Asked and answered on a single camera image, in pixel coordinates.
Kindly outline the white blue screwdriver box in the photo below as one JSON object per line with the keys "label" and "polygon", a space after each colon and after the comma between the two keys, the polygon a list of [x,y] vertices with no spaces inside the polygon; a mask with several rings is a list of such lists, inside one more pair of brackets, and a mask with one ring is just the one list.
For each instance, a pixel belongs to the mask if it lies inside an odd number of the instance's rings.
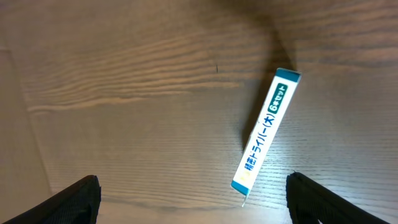
{"label": "white blue screwdriver box", "polygon": [[268,84],[259,88],[262,98],[254,104],[259,111],[249,126],[243,155],[231,181],[231,187],[243,195],[243,205],[251,193],[301,77],[298,71],[277,68]]}

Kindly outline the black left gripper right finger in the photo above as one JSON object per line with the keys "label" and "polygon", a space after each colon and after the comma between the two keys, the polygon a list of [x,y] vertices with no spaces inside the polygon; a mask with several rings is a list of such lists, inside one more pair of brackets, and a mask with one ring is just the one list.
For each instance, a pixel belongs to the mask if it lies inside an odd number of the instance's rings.
{"label": "black left gripper right finger", "polygon": [[286,200],[293,224],[387,223],[299,172],[286,178]]}

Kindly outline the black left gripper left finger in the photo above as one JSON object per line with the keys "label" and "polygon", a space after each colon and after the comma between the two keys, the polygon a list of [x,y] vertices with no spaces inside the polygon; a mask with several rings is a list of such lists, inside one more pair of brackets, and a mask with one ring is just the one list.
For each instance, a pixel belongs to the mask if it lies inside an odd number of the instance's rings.
{"label": "black left gripper left finger", "polygon": [[100,203],[98,178],[87,175],[4,224],[96,224]]}

